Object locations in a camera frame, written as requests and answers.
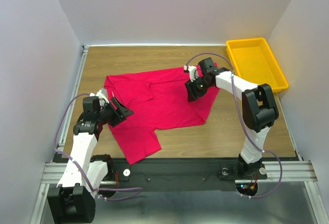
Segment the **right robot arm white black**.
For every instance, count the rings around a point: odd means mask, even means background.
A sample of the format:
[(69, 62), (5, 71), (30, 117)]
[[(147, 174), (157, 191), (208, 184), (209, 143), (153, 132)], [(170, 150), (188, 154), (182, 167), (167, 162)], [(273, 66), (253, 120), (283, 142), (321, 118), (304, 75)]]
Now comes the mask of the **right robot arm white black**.
[(211, 58), (201, 60), (197, 66), (184, 65), (184, 72), (190, 78), (185, 83), (188, 102), (203, 97), (211, 87), (224, 89), (235, 101), (241, 100), (236, 109), (246, 138), (238, 157), (237, 173), (241, 177), (256, 173), (261, 167), (267, 134), (279, 117), (270, 85), (248, 82), (232, 70), (218, 68)]

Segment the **yellow plastic bin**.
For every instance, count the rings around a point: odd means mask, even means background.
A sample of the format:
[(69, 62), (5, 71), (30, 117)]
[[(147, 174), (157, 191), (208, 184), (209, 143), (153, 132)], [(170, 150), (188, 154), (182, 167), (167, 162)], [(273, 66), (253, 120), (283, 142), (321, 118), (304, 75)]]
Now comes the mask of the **yellow plastic bin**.
[(273, 92), (288, 89), (288, 81), (264, 38), (228, 40), (226, 47), (237, 76), (259, 85), (269, 84)]

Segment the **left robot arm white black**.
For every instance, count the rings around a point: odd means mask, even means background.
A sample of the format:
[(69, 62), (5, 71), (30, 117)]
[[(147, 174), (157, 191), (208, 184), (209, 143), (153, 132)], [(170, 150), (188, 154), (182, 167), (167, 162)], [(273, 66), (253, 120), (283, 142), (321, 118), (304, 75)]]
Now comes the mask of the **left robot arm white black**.
[(73, 128), (73, 145), (67, 155), (64, 173), (47, 200), (55, 223), (91, 223), (95, 218), (95, 196), (103, 178), (109, 173), (109, 155), (92, 153), (104, 125), (112, 127), (125, 121), (133, 111), (116, 97), (103, 94), (84, 95), (83, 111)]

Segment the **red polo t shirt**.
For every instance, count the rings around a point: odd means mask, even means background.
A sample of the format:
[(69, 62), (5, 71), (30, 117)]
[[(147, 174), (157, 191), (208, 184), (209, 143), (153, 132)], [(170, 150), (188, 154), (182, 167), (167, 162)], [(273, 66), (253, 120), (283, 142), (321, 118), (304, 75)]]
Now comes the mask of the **red polo t shirt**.
[(104, 87), (109, 97), (116, 97), (134, 112), (111, 128), (130, 165), (161, 150), (155, 130), (206, 123), (219, 89), (212, 87), (204, 97), (188, 102), (188, 80), (180, 67), (106, 77)]

